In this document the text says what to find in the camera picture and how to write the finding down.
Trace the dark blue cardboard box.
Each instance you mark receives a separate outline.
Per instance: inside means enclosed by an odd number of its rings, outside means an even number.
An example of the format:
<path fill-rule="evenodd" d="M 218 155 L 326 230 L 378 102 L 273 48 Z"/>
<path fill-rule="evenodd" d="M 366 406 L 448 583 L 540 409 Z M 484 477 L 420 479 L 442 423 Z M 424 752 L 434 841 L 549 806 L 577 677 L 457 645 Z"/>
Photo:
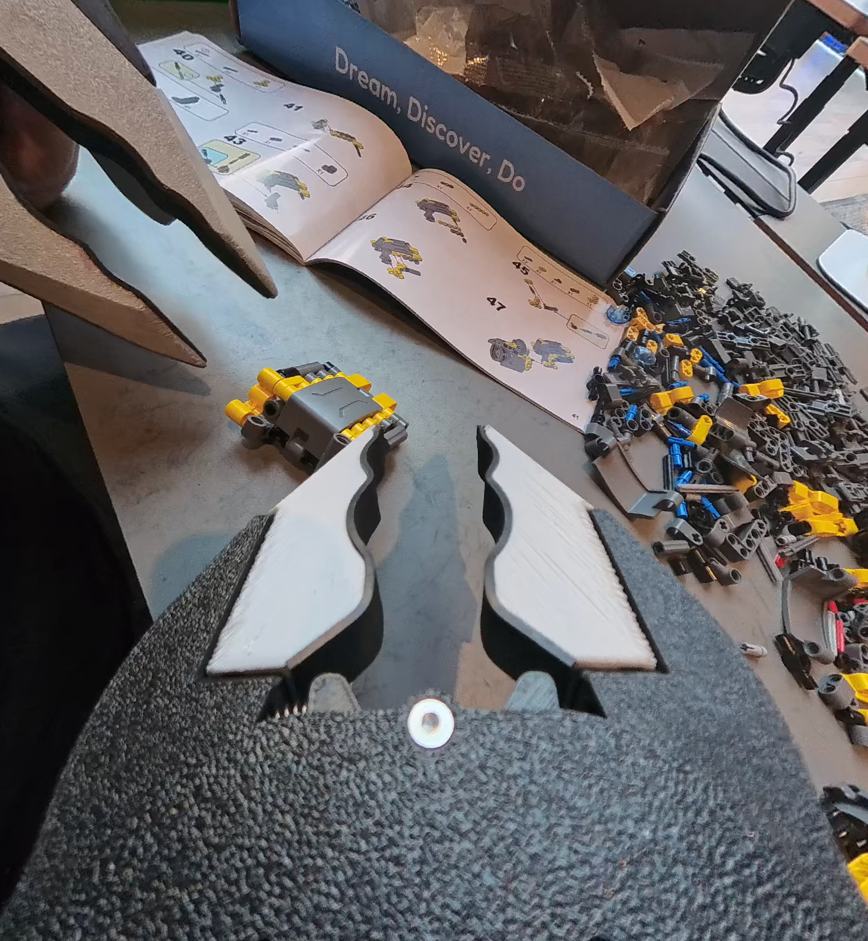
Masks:
<path fill-rule="evenodd" d="M 712 119 L 647 206 L 488 102 L 345 2 L 230 2 L 239 41 L 290 80 L 387 124 L 410 160 L 467 185 L 529 241 L 604 285 L 662 223 Z"/>

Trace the adjoining grey table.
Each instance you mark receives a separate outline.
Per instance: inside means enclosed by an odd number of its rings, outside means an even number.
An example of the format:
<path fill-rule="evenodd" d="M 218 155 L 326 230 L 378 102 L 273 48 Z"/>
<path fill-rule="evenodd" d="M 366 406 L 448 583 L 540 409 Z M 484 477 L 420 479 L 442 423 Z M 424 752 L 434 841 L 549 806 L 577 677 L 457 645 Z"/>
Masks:
<path fill-rule="evenodd" d="M 868 314 L 843 295 L 818 267 L 818 256 L 847 230 L 844 223 L 804 191 L 796 196 L 794 211 L 788 217 L 759 215 L 754 216 L 754 223 L 868 333 Z"/>

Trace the pile of building bricks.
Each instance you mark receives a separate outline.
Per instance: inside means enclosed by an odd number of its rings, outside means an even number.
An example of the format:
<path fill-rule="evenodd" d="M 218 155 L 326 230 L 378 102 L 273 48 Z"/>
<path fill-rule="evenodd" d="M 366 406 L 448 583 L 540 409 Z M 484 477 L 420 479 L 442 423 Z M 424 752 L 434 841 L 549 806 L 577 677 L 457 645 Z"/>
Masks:
<path fill-rule="evenodd" d="M 656 557 L 733 586 L 758 560 L 774 584 L 782 665 L 868 749 L 868 387 L 802 317 L 687 252 L 612 281 L 623 330 L 587 383 L 584 450 L 631 519 L 662 519 Z"/>

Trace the open instruction booklet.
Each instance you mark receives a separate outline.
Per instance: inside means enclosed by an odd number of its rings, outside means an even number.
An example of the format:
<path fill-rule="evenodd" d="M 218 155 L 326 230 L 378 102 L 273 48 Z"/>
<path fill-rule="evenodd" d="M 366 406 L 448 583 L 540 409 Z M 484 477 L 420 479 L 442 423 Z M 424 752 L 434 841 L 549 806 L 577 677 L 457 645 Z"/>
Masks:
<path fill-rule="evenodd" d="M 587 427 L 588 380 L 623 330 L 605 292 L 463 182 L 411 172 L 393 130 L 359 105 L 191 32 L 138 48 L 250 229 L 304 265 L 367 277 L 499 383 Z"/>

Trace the person's dark sweater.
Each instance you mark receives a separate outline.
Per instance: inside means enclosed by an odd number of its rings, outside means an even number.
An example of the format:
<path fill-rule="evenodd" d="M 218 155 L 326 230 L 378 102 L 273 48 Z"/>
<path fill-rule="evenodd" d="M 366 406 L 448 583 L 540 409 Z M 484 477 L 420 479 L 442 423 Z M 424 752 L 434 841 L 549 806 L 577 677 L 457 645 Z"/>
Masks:
<path fill-rule="evenodd" d="M 0 910 L 80 729 L 149 624 L 49 323 L 0 323 Z"/>

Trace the person's left hand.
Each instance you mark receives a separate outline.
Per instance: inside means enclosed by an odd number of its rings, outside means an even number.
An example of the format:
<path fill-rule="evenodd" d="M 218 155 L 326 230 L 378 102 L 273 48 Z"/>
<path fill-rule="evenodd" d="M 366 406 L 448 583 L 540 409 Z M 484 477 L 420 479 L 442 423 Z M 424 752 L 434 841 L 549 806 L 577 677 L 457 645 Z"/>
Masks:
<path fill-rule="evenodd" d="M 45 212 L 72 181 L 79 146 L 32 104 L 0 86 L 0 163 L 15 192 Z"/>

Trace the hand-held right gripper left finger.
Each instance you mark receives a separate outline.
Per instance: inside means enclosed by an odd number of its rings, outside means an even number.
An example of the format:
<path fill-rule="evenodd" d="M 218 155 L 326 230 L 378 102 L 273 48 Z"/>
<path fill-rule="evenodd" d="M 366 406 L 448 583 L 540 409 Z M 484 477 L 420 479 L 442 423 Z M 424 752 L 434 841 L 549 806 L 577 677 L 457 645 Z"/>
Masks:
<path fill-rule="evenodd" d="M 389 443 L 372 430 L 347 445 L 269 514 L 231 599 L 207 676 L 277 675 L 308 688 L 347 680 L 374 660 L 383 612 L 367 543 Z"/>

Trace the grey desk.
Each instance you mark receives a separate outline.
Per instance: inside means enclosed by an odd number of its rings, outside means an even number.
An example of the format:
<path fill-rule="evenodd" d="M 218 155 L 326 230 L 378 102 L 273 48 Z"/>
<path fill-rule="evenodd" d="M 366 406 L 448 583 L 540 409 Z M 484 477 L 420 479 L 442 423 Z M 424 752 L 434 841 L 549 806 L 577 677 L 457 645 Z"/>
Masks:
<path fill-rule="evenodd" d="M 503 705 L 513 686 L 479 638 L 483 566 L 475 427 L 496 427 L 593 506 L 620 516 L 585 469 L 578 432 L 473 369 L 363 278 L 304 267 L 257 239 L 278 288 L 267 299 L 174 222 L 126 200 L 86 151 L 51 219 L 109 270 L 167 312 L 207 359 L 192 369 L 133 347 L 62 312 L 49 314 L 87 436 L 154 616 L 248 520 L 303 474 L 271 449 L 247 450 L 224 416 L 265 366 L 329 359 L 392 394 L 408 440 L 387 462 L 381 524 L 370 546 L 384 609 L 381 653 L 355 683 L 369 708 L 430 689 L 468 708 Z M 635 256 L 651 271 L 680 250 L 752 283 L 781 312 L 815 324 L 868 385 L 868 333 L 762 233 L 713 182 L 693 171 L 656 234 Z M 817 786 L 868 790 L 868 749 L 850 745 L 767 643 L 779 605 L 761 563 L 736 587 L 680 582 L 735 641 L 765 644 L 753 666 L 777 703 Z"/>

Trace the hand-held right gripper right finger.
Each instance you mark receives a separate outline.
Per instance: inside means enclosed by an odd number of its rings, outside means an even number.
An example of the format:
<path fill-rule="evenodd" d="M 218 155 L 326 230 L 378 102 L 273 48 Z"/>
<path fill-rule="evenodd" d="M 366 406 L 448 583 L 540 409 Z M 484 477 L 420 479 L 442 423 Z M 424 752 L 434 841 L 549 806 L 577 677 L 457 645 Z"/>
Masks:
<path fill-rule="evenodd" d="M 656 672 L 659 656 L 595 523 L 592 505 L 490 425 L 476 429 L 484 569 L 480 635 L 507 676 Z"/>

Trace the small yellow grey brick assembly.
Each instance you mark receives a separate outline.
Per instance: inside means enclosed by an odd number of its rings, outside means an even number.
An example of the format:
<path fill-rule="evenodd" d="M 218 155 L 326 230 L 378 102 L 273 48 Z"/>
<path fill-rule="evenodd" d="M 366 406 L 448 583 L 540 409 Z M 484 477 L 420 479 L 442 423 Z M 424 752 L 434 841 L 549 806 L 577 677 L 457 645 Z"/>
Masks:
<path fill-rule="evenodd" d="M 337 453 L 378 428 L 392 448 L 407 438 L 408 423 L 395 400 L 375 394 L 369 379 L 326 361 L 264 368 L 245 400 L 225 407 L 250 449 L 274 447 L 301 471 L 314 473 Z"/>

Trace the crumpled clear plastic bags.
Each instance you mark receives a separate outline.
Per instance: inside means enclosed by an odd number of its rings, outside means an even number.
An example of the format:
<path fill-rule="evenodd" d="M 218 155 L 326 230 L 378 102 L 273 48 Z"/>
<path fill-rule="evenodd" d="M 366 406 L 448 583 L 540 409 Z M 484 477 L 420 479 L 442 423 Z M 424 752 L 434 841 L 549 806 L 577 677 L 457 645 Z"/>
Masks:
<path fill-rule="evenodd" d="M 790 2 L 346 5 L 655 208 Z"/>

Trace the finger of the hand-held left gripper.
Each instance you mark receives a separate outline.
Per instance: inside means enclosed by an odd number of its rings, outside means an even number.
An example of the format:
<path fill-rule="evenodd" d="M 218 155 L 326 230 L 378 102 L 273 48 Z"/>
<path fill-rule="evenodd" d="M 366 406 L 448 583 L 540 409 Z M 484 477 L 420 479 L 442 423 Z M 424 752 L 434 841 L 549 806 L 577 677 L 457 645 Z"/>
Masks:
<path fill-rule="evenodd" d="M 160 356 L 206 359 L 153 303 L 20 201 L 0 170 L 0 281 Z"/>
<path fill-rule="evenodd" d="M 276 296 L 244 224 L 108 2 L 0 1 L 0 65 L 59 130 L 122 170 L 115 184 L 129 200 L 143 192 L 245 283 Z"/>

